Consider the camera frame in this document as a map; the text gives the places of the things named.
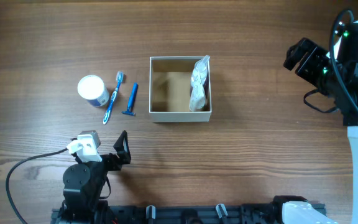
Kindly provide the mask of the clear spray bottle dark liquid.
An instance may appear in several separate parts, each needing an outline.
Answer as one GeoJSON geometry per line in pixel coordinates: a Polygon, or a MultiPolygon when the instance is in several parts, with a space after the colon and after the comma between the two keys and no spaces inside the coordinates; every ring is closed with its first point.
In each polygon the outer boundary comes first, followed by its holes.
{"type": "Polygon", "coordinates": [[[194,87],[196,82],[201,82],[202,85],[205,84],[208,77],[208,64],[209,64],[209,55],[205,55],[201,60],[195,63],[192,75],[191,75],[191,86],[194,87]]]}

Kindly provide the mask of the white round jar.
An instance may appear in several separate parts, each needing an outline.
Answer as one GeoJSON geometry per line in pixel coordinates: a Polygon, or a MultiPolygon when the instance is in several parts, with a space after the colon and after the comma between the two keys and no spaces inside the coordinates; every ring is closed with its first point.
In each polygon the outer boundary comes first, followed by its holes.
{"type": "Polygon", "coordinates": [[[78,94],[91,106],[102,107],[109,101],[109,92],[103,80],[96,75],[83,77],[77,86],[78,94]]]}

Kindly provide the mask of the blue white toothbrush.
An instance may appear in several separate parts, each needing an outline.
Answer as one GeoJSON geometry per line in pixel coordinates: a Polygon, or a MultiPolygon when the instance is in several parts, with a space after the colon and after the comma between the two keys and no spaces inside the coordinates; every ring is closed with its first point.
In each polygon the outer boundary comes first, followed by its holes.
{"type": "Polygon", "coordinates": [[[112,111],[115,99],[117,97],[117,93],[119,91],[119,88],[120,88],[121,83],[123,82],[123,80],[124,80],[124,72],[118,71],[117,75],[116,75],[117,85],[116,85],[114,91],[112,92],[109,106],[108,106],[108,108],[107,108],[107,110],[105,112],[104,118],[103,118],[103,124],[107,124],[109,119],[110,119],[111,111],[112,111]]]}

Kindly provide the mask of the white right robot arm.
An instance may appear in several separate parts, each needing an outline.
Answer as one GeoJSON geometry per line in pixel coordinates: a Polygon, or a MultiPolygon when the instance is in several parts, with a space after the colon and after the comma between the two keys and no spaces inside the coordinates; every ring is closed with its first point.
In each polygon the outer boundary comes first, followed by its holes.
{"type": "Polygon", "coordinates": [[[353,165],[352,223],[358,223],[358,21],[337,22],[333,34],[338,41],[324,49],[302,38],[291,46],[283,66],[314,86],[306,93],[334,99],[327,113],[340,111],[347,128],[353,165]]]}

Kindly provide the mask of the white tube with print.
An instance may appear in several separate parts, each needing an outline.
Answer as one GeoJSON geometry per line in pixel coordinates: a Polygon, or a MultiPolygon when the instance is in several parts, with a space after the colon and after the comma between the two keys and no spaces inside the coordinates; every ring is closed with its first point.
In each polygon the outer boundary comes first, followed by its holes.
{"type": "Polygon", "coordinates": [[[189,110],[192,112],[200,111],[206,103],[206,94],[203,82],[199,73],[193,73],[191,76],[191,94],[189,102],[189,110]]]}

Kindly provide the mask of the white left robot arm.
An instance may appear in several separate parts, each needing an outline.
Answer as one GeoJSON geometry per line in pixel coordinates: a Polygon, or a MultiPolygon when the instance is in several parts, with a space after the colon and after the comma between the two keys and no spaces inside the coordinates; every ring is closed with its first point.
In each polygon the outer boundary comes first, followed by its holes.
{"type": "Polygon", "coordinates": [[[64,201],[54,223],[117,223],[109,208],[108,196],[101,196],[110,171],[120,171],[131,163],[127,132],[123,131],[114,143],[114,154],[100,155],[101,141],[95,130],[83,131],[67,145],[68,152],[77,163],[63,174],[64,201]]]}

